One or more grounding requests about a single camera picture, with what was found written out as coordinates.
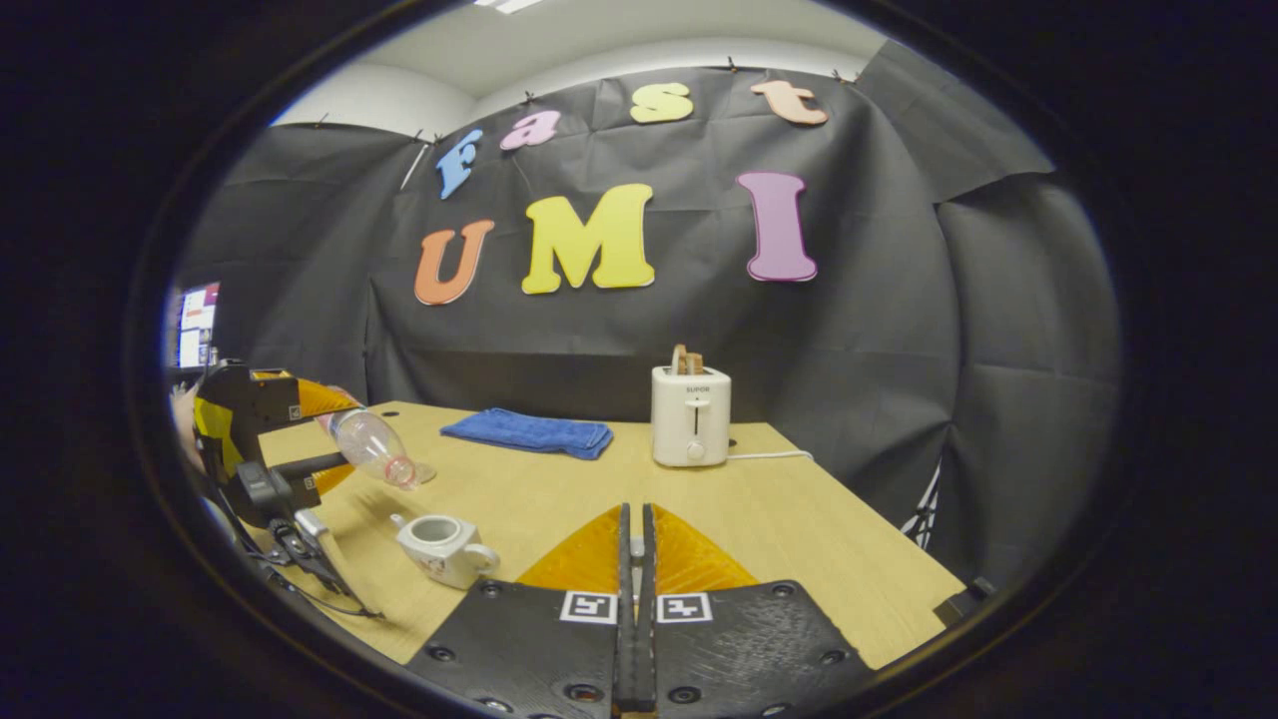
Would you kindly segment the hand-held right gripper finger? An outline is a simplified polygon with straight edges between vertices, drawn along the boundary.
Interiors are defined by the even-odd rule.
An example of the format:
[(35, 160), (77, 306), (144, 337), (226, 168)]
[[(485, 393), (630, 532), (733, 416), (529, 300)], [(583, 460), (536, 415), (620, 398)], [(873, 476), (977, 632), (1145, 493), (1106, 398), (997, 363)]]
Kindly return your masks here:
[(602, 587), (561, 573), (481, 579), (405, 669), (498, 715), (612, 715), (616, 658), (634, 624), (626, 502), (551, 550), (556, 570), (597, 570)]
[(693, 564), (674, 513), (644, 504), (639, 570), (639, 709), (654, 715), (808, 715), (868, 685), (872, 665), (794, 579), (662, 591)]

